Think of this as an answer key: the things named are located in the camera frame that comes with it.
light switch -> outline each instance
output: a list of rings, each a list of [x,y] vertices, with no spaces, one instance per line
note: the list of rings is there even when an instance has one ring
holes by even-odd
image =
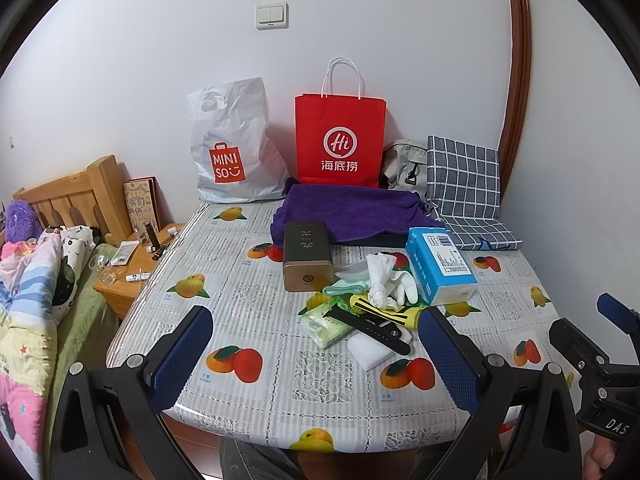
[[[255,27],[258,30],[289,27],[289,6],[287,3],[272,2],[256,5]]]
[[[284,20],[284,9],[280,6],[271,7],[271,21],[281,22]]]
[[[258,23],[269,23],[271,21],[271,8],[259,7],[256,10],[255,19]]]

plaid cloth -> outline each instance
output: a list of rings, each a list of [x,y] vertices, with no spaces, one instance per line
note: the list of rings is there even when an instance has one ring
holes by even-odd
[[[427,139],[427,191],[433,213],[464,250],[514,250],[522,240],[498,220],[498,152],[442,137]]]

yellow and black striped item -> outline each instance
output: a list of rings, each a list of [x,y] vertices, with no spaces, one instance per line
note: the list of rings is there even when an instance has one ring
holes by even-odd
[[[389,321],[393,321],[398,325],[402,325],[405,328],[417,328],[418,327],[418,314],[423,309],[423,307],[412,306],[405,310],[402,314],[399,312],[393,312],[391,310],[382,310],[376,306],[373,306],[369,303],[369,300],[366,296],[361,294],[354,294],[349,300],[352,307],[359,308],[364,312],[368,312],[369,314],[375,314],[376,316],[380,316],[383,319],[388,319]]]

purple fluffy pillow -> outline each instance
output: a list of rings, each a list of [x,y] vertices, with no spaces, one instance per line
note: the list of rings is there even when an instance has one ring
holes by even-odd
[[[42,227],[38,215],[29,202],[14,200],[6,210],[6,229],[4,240],[7,242],[25,242],[29,238],[38,238]]]

silver screw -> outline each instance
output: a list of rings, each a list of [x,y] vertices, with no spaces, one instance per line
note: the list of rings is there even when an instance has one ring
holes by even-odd
[[[71,375],[77,375],[82,371],[82,363],[73,363],[70,367],[69,367],[69,373]]]
[[[142,364],[143,360],[144,359],[142,358],[142,355],[133,354],[132,356],[129,356],[129,358],[127,359],[127,366],[129,368],[138,368]]]
[[[560,375],[562,373],[562,368],[558,363],[549,363],[547,368],[553,375]]]
[[[489,361],[491,366],[495,366],[496,368],[504,365],[504,358],[498,354],[489,354],[486,360]]]

